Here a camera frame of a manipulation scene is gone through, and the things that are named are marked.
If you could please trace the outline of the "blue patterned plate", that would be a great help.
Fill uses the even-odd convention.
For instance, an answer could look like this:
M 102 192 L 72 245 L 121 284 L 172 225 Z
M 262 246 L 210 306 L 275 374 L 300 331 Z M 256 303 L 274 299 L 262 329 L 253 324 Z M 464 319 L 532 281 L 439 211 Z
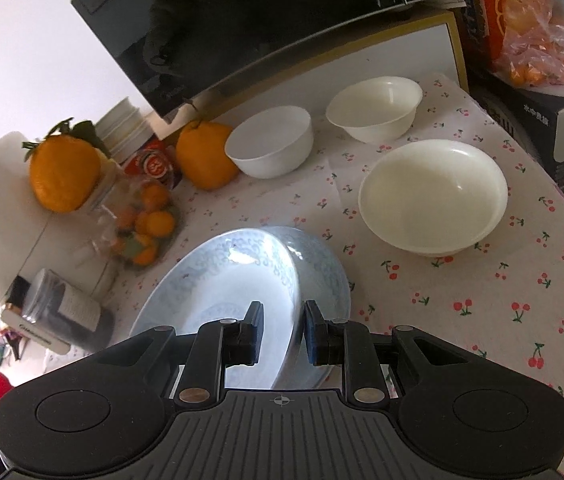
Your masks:
M 290 226 L 266 226 L 291 254 L 299 283 L 299 315 L 291 332 L 284 364 L 272 389 L 307 390 L 321 387 L 333 368 L 309 362 L 303 336 L 303 304 L 314 300 L 325 320 L 347 320 L 351 294 L 347 274 L 337 256 L 315 237 Z
M 303 383 L 299 358 L 300 285 L 291 253 L 273 234 L 237 229 L 212 237 L 181 259 L 149 295 L 130 334 L 170 325 L 179 335 L 205 323 L 241 320 L 263 304 L 259 361 L 227 369 L 225 385 L 239 389 L 294 389 Z

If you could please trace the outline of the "large cream bowl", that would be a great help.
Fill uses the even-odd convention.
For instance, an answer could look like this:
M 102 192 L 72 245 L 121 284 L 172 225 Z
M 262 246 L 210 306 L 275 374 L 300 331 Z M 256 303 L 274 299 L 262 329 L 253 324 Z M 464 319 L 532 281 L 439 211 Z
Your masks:
M 508 187 L 500 166 L 475 146 L 417 141 L 376 162 L 359 191 L 359 213 L 390 246 L 452 256 L 487 237 L 504 217 Z

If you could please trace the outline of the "small cream bowl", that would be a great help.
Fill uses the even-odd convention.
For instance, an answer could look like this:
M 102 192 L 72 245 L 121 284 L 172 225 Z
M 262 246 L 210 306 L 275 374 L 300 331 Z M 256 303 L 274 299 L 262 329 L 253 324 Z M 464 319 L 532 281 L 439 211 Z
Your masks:
M 388 144 L 413 125 L 424 92 L 414 80 L 382 76 L 341 90 L 326 107 L 326 119 L 362 143 Z

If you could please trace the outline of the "cream kitchen appliance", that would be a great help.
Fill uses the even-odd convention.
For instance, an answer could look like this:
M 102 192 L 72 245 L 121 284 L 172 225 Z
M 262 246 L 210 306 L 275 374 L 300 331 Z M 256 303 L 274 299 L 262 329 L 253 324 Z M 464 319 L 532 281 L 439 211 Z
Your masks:
M 29 183 L 27 141 L 18 132 L 0 139 L 0 304 L 16 304 L 13 324 L 37 338 L 43 329 L 23 318 L 26 292 L 36 274 L 49 269 L 99 304 L 115 276 L 113 260 L 90 246 L 87 222 L 43 208 Z

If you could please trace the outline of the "glass jar with tangerines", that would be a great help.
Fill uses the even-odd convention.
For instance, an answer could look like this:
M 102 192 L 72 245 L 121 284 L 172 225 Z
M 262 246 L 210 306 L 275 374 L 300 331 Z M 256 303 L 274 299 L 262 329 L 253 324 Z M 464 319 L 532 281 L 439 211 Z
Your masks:
M 137 272 L 163 258 L 180 230 L 171 189 L 151 177 L 129 176 L 112 160 L 76 215 L 87 222 L 98 255 Z

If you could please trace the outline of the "dark tea canister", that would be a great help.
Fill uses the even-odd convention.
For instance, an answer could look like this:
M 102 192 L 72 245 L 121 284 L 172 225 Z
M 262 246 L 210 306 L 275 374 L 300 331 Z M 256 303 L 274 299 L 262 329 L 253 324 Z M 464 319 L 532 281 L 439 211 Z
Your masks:
M 40 270 L 32 280 L 23 318 L 89 352 L 105 349 L 114 328 L 112 312 L 49 269 Z

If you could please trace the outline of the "large orange on table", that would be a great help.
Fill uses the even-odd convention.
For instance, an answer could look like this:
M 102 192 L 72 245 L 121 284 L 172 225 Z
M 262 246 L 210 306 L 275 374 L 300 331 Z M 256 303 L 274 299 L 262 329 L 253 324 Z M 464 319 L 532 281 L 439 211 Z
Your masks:
M 216 191 L 239 177 L 241 170 L 224 148 L 233 128 L 219 122 L 193 120 L 180 132 L 175 159 L 187 180 L 202 191 Z

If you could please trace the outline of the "cherry print tablecloth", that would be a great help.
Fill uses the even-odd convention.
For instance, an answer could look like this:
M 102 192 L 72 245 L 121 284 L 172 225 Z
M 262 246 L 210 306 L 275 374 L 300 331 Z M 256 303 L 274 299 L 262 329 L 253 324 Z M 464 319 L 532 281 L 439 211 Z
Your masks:
M 105 299 L 115 315 L 115 338 L 126 338 L 161 278 L 205 240 L 237 228 L 295 226 L 339 258 L 352 318 L 373 332 L 414 325 L 564 396 L 564 196 L 454 82 L 429 75 L 421 86 L 424 99 L 409 140 L 474 145 L 506 177 L 506 214 L 485 240 L 443 258 L 411 255 L 382 242 L 359 214 L 358 193 L 388 146 L 355 141 L 315 116 L 312 154 L 291 174 L 241 177 L 215 193 L 178 186 L 184 224 L 175 244 L 151 269 L 120 274 Z M 564 460 L 560 469 L 564 474 Z

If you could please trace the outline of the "white ceramic bowl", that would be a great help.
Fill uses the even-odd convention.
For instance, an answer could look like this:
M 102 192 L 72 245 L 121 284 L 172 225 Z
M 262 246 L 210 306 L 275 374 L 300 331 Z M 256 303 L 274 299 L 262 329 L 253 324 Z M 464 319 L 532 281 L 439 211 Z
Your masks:
M 313 148 L 312 119 L 299 106 L 268 108 L 242 122 L 224 151 L 247 176 L 273 179 L 296 170 Z

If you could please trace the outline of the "large orange on jar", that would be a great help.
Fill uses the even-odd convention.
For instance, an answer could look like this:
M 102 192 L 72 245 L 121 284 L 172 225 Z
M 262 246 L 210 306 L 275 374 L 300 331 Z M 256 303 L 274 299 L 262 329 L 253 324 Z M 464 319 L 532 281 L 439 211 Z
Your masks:
M 103 177 L 110 152 L 90 120 L 56 124 L 40 141 L 23 141 L 29 183 L 39 204 L 69 214 L 79 209 Z

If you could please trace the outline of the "white wooden-edged board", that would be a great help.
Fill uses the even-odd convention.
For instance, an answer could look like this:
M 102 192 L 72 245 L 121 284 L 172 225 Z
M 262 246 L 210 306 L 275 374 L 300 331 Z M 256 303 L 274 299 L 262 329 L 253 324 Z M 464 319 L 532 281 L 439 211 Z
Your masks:
M 379 76 L 419 80 L 440 73 L 463 90 L 467 72 L 455 16 L 431 8 L 351 23 L 248 67 L 182 105 L 170 122 L 147 119 L 168 143 L 198 114 L 230 126 L 270 107 L 296 105 L 320 116 L 340 90 Z

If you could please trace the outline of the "dark printed carton box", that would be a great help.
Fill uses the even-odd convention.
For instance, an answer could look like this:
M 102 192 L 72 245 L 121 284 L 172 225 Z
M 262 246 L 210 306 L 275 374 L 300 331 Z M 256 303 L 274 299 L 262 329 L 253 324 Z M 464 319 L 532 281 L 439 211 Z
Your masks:
M 483 106 L 564 192 L 564 86 L 517 89 L 485 73 L 474 90 Z

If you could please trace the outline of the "black microwave oven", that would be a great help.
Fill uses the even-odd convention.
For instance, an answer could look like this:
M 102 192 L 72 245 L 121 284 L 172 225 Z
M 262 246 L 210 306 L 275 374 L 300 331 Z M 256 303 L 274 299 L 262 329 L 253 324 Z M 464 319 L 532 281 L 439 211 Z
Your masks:
M 186 100 L 297 42 L 426 0 L 72 0 L 151 105 L 172 122 Z

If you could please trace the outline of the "plastic bag of fruit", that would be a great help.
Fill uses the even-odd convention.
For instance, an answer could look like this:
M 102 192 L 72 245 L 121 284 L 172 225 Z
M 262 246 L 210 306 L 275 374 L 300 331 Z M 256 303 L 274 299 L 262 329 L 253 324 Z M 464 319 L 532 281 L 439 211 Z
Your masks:
M 496 72 L 517 88 L 564 86 L 564 5 L 557 0 L 506 0 Z

